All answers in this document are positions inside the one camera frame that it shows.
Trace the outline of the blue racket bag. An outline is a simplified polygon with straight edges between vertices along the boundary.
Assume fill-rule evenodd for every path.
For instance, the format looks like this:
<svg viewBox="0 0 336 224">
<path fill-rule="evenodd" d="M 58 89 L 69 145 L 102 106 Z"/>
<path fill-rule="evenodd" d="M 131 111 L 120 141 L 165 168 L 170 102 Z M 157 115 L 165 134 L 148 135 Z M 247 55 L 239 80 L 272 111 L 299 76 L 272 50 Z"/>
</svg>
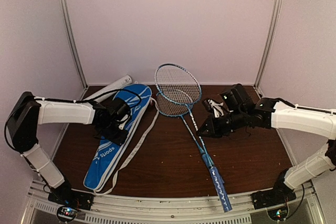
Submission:
<svg viewBox="0 0 336 224">
<path fill-rule="evenodd" d="M 100 131 L 99 147 L 83 181 L 83 185 L 93 194 L 102 196 L 112 192 L 118 180 L 118 172 L 129 164 L 154 127 L 158 113 L 129 156 L 119 169 L 116 169 L 151 102 L 156 101 L 152 98 L 151 88 L 145 84 L 130 84 L 113 97 L 108 108 L 113 112 L 121 112 L 121 115 L 112 121 L 112 129 Z"/>
</svg>

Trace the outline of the white shuttlecock tube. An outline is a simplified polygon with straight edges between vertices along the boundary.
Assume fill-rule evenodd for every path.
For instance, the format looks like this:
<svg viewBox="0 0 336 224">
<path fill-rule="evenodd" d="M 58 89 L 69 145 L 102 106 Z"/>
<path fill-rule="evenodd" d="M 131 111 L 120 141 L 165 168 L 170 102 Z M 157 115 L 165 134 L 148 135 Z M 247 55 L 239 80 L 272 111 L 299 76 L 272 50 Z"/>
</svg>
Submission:
<svg viewBox="0 0 336 224">
<path fill-rule="evenodd" d="M 86 97 L 86 99 L 95 100 L 96 102 L 100 103 L 111 97 L 112 95 L 116 94 L 117 89 L 123 89 L 125 86 L 132 84 L 132 82 L 132 78 L 129 75 L 126 75 L 116 80 L 115 82 L 107 85 L 106 87 L 98 90 L 92 95 Z"/>
</svg>

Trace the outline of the blue racket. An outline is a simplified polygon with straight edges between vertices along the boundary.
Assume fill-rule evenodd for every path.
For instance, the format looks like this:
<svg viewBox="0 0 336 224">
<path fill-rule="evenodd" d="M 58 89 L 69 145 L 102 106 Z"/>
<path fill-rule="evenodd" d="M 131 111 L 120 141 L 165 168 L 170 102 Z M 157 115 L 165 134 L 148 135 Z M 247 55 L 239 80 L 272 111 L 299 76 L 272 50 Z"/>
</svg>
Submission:
<svg viewBox="0 0 336 224">
<path fill-rule="evenodd" d="M 184 115 L 189 114 L 195 129 L 196 130 L 198 129 L 194 116 L 192 114 L 192 107 L 197 101 L 199 101 L 201 94 L 202 94 L 201 92 L 197 94 L 191 94 L 190 92 L 188 93 L 186 91 L 179 91 L 177 97 L 182 98 L 181 104 L 170 101 L 168 98 L 165 98 L 164 95 L 160 92 L 156 94 L 156 98 L 157 98 L 158 110 L 161 114 L 168 117 L 180 117 L 182 119 L 182 121 L 184 122 L 185 126 L 187 127 L 190 135 L 192 136 L 194 142 L 196 143 L 199 149 L 204 164 L 206 165 L 210 175 L 212 176 L 214 175 L 215 164 L 206 149 L 203 138 L 200 136 L 198 137 L 202 144 L 202 146 L 200 146 L 191 128 L 184 119 Z"/>
<path fill-rule="evenodd" d="M 202 92 L 201 86 L 195 77 L 185 68 L 173 63 L 160 65 L 155 71 L 154 82 L 158 92 L 162 93 L 165 98 L 168 98 L 170 101 L 178 104 L 182 103 L 182 98 L 177 97 L 179 91 L 186 91 L 191 94 Z M 202 146 L 199 138 L 196 137 L 196 139 L 200 146 Z M 210 177 L 219 197 L 223 211 L 231 211 L 232 206 L 224 186 L 224 180 L 222 179 L 217 167 L 214 169 L 214 175 L 210 175 Z"/>
</svg>

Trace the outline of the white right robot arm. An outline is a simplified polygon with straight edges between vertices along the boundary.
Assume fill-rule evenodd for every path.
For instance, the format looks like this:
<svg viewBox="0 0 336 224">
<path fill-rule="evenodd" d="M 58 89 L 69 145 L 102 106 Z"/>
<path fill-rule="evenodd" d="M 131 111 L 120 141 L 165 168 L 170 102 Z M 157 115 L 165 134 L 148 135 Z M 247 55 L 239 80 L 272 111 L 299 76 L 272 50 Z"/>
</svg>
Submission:
<svg viewBox="0 0 336 224">
<path fill-rule="evenodd" d="M 263 97 L 254 102 L 241 84 L 224 91 L 221 97 L 223 103 L 203 101 L 210 115 L 197 130 L 198 136 L 220 138 L 242 127 L 259 127 L 295 133 L 300 140 L 305 136 L 325 140 L 316 152 L 280 173 L 269 192 L 272 203 L 281 203 L 301 184 L 335 170 L 334 109 L 301 106 L 282 98 Z"/>
</svg>

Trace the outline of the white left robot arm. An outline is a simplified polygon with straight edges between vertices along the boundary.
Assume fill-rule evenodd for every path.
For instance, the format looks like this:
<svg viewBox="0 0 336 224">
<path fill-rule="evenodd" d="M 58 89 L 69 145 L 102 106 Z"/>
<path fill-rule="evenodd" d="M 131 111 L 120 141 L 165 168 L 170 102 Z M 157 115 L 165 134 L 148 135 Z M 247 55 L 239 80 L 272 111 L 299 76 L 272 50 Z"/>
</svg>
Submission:
<svg viewBox="0 0 336 224">
<path fill-rule="evenodd" d="M 45 124 L 93 125 L 105 138 L 125 138 L 121 125 L 131 115 L 130 106 L 120 99 L 110 107 L 94 99 L 62 100 L 36 97 L 24 92 L 4 124 L 4 139 L 14 151 L 20 153 L 46 181 L 64 205 L 71 205 L 75 192 L 66 185 L 65 176 L 41 147 L 37 129 Z"/>
</svg>

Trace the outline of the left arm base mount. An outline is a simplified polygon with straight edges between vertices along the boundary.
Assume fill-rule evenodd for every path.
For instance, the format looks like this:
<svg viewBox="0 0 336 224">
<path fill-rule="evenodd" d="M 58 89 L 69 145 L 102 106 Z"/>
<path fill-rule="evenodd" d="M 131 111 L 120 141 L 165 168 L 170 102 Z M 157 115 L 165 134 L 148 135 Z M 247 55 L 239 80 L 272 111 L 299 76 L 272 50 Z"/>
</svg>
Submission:
<svg viewBox="0 0 336 224">
<path fill-rule="evenodd" d="M 84 210 L 90 210 L 94 195 L 81 191 L 71 191 L 69 199 L 61 199 L 55 192 L 50 192 L 48 200 L 57 203 L 56 217 L 62 223 L 74 221 Z"/>
</svg>

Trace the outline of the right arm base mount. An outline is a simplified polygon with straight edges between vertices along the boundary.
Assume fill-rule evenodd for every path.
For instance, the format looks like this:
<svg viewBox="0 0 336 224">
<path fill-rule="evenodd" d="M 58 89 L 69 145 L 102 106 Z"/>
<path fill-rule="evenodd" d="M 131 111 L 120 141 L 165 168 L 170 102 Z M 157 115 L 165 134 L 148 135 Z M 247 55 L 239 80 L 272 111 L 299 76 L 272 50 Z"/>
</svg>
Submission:
<svg viewBox="0 0 336 224">
<path fill-rule="evenodd" d="M 254 209 L 266 209 L 273 221 L 285 221 L 289 216 L 288 202 L 295 200 L 294 192 L 283 193 L 276 189 L 257 191 L 251 194 Z"/>
</svg>

